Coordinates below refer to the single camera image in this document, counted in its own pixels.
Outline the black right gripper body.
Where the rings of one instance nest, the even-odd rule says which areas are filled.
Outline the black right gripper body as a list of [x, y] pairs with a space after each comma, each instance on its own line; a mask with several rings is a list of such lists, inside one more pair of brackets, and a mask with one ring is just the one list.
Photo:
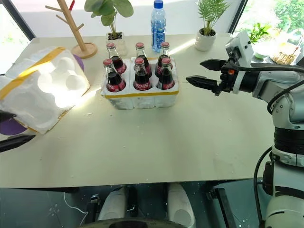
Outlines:
[[220, 95], [221, 92], [230, 93], [233, 90], [236, 78], [238, 76], [238, 66], [229, 58], [221, 68], [220, 80], [217, 88], [214, 91], [215, 95]]

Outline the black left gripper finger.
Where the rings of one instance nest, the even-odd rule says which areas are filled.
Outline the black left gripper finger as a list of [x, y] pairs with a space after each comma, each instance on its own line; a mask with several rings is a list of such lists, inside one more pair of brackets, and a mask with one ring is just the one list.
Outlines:
[[0, 120], [9, 120], [9, 119], [14, 118], [14, 117], [16, 117], [15, 114], [0, 110]]
[[31, 141], [35, 135], [16, 135], [0, 142], [0, 152], [5, 152]]

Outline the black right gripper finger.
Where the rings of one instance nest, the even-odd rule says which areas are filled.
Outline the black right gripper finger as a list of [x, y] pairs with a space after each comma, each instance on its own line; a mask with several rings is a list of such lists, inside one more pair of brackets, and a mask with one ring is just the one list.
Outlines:
[[200, 65], [211, 71], [227, 71], [226, 60], [208, 59], [200, 62]]
[[217, 81], [213, 79], [208, 79], [204, 76], [188, 76], [186, 80], [193, 86], [214, 91], [217, 87]]

